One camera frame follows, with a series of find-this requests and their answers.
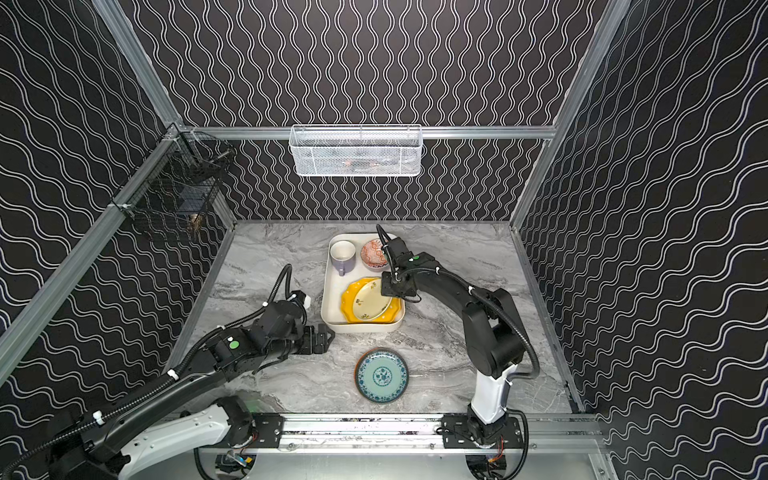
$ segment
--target black wallpaper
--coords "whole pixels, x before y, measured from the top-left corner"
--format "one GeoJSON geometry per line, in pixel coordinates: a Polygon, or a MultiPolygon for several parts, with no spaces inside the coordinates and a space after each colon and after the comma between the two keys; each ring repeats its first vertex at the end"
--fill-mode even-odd
{"type": "Polygon", "coordinates": [[[768,3],[636,0],[521,235],[621,478],[768,476],[768,3]]]}
{"type": "Polygon", "coordinates": [[[554,123],[605,0],[121,0],[185,123],[554,123]]]}
{"type": "Polygon", "coordinates": [[[425,141],[417,177],[300,177],[287,142],[244,141],[222,191],[241,220],[506,221],[542,143],[425,141]]]}
{"type": "MultiPolygon", "coordinates": [[[[90,0],[0,2],[2,332],[165,129],[90,0]]],[[[127,224],[0,386],[0,465],[159,374],[223,239],[149,243],[127,224]]],[[[45,474],[42,456],[25,470],[45,474]]]]}
{"type": "MultiPolygon", "coordinates": [[[[223,240],[217,218],[176,246],[124,223],[0,387],[0,464],[47,440],[58,410],[80,415],[162,373],[223,240]]],[[[29,478],[46,472],[40,458],[29,478]]]]}
{"type": "Polygon", "coordinates": [[[0,333],[165,128],[89,0],[0,2],[0,333]]]}

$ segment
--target mug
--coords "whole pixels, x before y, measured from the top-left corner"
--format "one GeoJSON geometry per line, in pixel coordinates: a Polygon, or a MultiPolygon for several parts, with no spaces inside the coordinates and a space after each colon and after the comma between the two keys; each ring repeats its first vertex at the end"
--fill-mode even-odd
{"type": "Polygon", "coordinates": [[[355,244],[346,240],[339,240],[331,245],[331,263],[339,275],[344,276],[355,268],[356,253],[355,244]]]}

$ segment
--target white wire basket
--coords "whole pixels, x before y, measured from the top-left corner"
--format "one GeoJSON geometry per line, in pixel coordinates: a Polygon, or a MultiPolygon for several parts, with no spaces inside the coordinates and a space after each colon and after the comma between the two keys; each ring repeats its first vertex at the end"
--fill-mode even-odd
{"type": "Polygon", "coordinates": [[[304,177],[414,177],[422,171],[421,125],[293,125],[288,146],[304,177]]]}

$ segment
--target black wire basket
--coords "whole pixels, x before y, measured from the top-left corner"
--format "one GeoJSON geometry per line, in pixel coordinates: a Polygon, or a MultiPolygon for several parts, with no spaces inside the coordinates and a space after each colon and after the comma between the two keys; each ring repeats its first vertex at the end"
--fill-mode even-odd
{"type": "Polygon", "coordinates": [[[182,133],[128,204],[119,207],[134,230],[153,241],[197,242],[234,158],[235,147],[226,141],[182,133]]]}

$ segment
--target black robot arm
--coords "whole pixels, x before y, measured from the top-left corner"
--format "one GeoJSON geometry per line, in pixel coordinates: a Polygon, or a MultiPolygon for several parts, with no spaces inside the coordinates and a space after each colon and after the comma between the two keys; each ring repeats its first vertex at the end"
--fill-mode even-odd
{"type": "MultiPolygon", "coordinates": [[[[2,478],[11,478],[21,462],[47,449],[48,472],[54,480],[117,478],[132,462],[123,454],[126,445],[184,403],[245,372],[282,362],[291,354],[327,351],[335,333],[325,324],[317,329],[306,324],[306,295],[290,291],[290,274],[291,266],[286,265],[265,307],[207,333],[179,365],[143,388],[79,419],[70,412],[56,415],[48,423],[52,439],[7,465],[2,478]],[[275,300],[283,279],[286,299],[275,300]]],[[[242,402],[220,399],[217,404],[228,418],[227,443],[237,445],[248,439],[251,416],[242,402]]]]}
{"type": "Polygon", "coordinates": [[[522,361],[523,353],[528,353],[532,371],[510,376],[538,376],[538,357],[509,292],[473,286],[443,268],[429,253],[414,255],[402,238],[390,238],[380,225],[376,230],[392,271],[382,274],[382,295],[412,301],[422,291],[453,310],[464,323],[469,359],[481,374],[498,379],[511,364],[522,361]],[[498,319],[498,324],[491,326],[491,318],[498,319]]]}

